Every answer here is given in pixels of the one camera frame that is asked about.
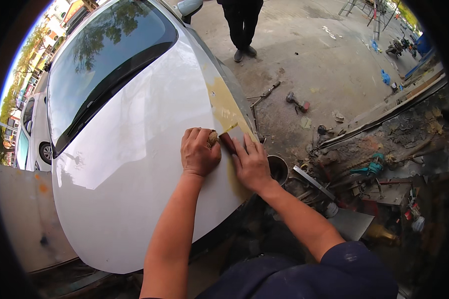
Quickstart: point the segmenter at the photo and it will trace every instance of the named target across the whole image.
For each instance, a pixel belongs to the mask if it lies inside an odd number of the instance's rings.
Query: windshield wiper
[[[122,89],[126,83],[130,82],[139,72],[145,69],[153,61],[155,61],[161,55],[152,57],[147,61],[137,65],[133,69],[125,72],[119,78],[114,78],[116,71],[123,68],[123,65],[118,67],[114,72],[110,73],[105,79],[103,79],[90,93],[80,108],[80,112],[75,116],[71,125],[68,127],[67,137],[80,131],[84,125],[86,125],[90,119],[100,110],[101,106],[111,99],[120,89]]]

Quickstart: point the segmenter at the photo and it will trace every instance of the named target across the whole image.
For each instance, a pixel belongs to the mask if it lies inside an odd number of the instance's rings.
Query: car hood
[[[56,210],[78,256],[107,272],[143,268],[156,222],[182,172],[184,131],[203,127],[222,133],[236,122],[252,134],[209,57],[195,40],[180,37],[53,160]],[[249,196],[222,150],[198,198],[193,241]]]

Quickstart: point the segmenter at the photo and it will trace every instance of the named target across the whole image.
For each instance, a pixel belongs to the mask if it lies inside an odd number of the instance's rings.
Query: green tool
[[[363,167],[360,169],[351,169],[349,172],[358,173],[365,176],[369,176],[371,174],[377,175],[381,170],[383,170],[384,155],[380,152],[377,152],[372,155],[372,158],[374,159],[374,161],[369,163],[367,167]]]

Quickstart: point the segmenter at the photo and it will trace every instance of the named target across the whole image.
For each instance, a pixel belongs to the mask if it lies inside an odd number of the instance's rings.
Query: bucket
[[[288,166],[286,162],[281,157],[269,155],[268,163],[271,177],[280,183],[281,186],[284,186],[288,178]]]

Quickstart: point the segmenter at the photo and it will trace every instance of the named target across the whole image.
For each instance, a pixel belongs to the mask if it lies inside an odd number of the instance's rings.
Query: sleeve
[[[329,249],[321,266],[333,268],[374,298],[396,298],[398,287],[391,272],[362,242],[345,242]]]

